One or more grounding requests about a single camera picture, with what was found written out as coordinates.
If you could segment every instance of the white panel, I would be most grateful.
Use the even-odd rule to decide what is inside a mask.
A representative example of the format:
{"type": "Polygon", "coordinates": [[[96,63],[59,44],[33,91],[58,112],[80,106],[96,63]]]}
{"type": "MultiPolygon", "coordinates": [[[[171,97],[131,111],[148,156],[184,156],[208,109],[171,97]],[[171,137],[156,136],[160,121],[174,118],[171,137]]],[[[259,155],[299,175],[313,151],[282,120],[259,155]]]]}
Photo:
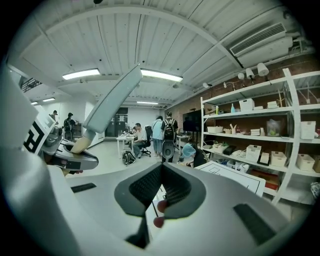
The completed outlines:
{"type": "Polygon", "coordinates": [[[199,62],[192,65],[192,67],[183,74],[183,80],[189,83],[191,79],[199,75],[218,60],[224,58],[224,56],[225,55],[219,49],[214,49],[209,54],[206,54],[199,62]]]}
{"type": "Polygon", "coordinates": [[[117,13],[115,16],[115,27],[117,35],[117,43],[119,49],[119,61],[122,73],[129,69],[129,14],[117,13]]]}
{"type": "Polygon", "coordinates": [[[187,28],[183,28],[174,40],[170,50],[168,51],[165,59],[163,60],[163,63],[161,64],[161,70],[172,74],[176,74],[177,68],[179,67],[174,66],[175,62],[182,54],[188,54],[184,51],[192,42],[192,40],[195,39],[196,36],[196,33],[192,32],[187,28]]]}
{"type": "Polygon", "coordinates": [[[161,52],[162,46],[168,37],[168,33],[172,27],[173,23],[165,19],[160,19],[157,29],[154,33],[153,42],[151,44],[150,52],[146,61],[147,69],[155,69],[158,63],[159,54],[161,52]]]}
{"type": "Polygon", "coordinates": [[[62,75],[70,71],[57,50],[47,41],[40,41],[24,58],[46,76],[61,81],[62,75]]]}
{"type": "Polygon", "coordinates": [[[218,39],[224,36],[252,19],[253,14],[257,16],[271,8],[279,6],[277,0],[246,0],[234,1],[206,26],[210,33],[213,33],[218,39]]]}
{"type": "Polygon", "coordinates": [[[109,54],[109,60],[115,75],[122,75],[122,67],[119,60],[118,37],[115,30],[115,14],[103,15],[99,19],[100,30],[104,45],[109,54]]]}
{"type": "Polygon", "coordinates": [[[210,42],[197,35],[191,40],[188,46],[180,54],[178,59],[174,63],[172,63],[174,68],[179,69],[175,70],[174,73],[182,76],[185,71],[190,68],[195,63],[195,61],[198,60],[211,47],[212,44],[210,42]]]}
{"type": "Polygon", "coordinates": [[[140,123],[141,127],[150,126],[157,116],[160,115],[158,109],[149,108],[128,108],[128,125],[134,127],[136,123],[140,123]]]}
{"type": "Polygon", "coordinates": [[[142,29],[141,34],[141,46],[139,49],[139,58],[140,67],[145,68],[147,66],[148,55],[151,49],[151,44],[154,41],[154,36],[158,27],[160,19],[157,17],[146,16],[143,22],[143,26],[140,26],[142,29]]]}

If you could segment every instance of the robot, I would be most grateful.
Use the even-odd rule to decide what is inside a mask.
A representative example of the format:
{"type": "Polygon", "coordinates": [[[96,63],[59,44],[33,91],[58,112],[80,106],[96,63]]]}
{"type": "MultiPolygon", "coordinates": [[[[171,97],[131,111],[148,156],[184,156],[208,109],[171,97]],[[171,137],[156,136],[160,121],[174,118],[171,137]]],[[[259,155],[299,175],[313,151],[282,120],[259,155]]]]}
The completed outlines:
{"type": "MultiPolygon", "coordinates": [[[[106,129],[141,78],[137,65],[119,79],[84,122],[82,141],[57,136],[51,146],[45,145],[52,131],[48,124],[32,152],[22,150],[22,144],[32,123],[41,118],[37,121],[35,108],[4,76],[7,86],[0,95],[15,97],[29,117],[17,136],[3,138],[0,149],[1,187],[17,221],[52,255],[257,255],[278,250],[288,238],[283,231],[288,221],[266,200],[228,178],[156,163],[65,179],[62,169],[89,172],[97,166],[99,160],[86,147],[106,129]],[[35,153],[41,149],[51,150],[55,165],[35,153]],[[167,198],[165,222],[150,241],[145,211],[161,185],[167,198]]],[[[13,125],[19,115],[12,117],[13,125]]],[[[12,134],[10,126],[1,129],[0,134],[12,134]]]]}

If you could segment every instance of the ceiling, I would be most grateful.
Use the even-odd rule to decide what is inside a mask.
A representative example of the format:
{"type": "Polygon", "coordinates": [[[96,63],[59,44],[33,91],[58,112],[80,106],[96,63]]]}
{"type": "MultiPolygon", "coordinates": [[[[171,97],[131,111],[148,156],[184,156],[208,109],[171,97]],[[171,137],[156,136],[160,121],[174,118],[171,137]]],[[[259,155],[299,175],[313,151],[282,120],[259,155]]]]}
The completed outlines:
{"type": "Polygon", "coordinates": [[[98,99],[140,63],[183,80],[173,88],[175,82],[144,77],[124,104],[152,101],[165,108],[203,82],[214,84],[243,70],[230,47],[245,35],[278,22],[296,32],[284,10],[276,0],[48,0],[17,33],[8,65],[43,83],[29,93],[31,100],[58,100],[78,94],[98,99]],[[62,78],[93,68],[101,75],[62,78]]]}

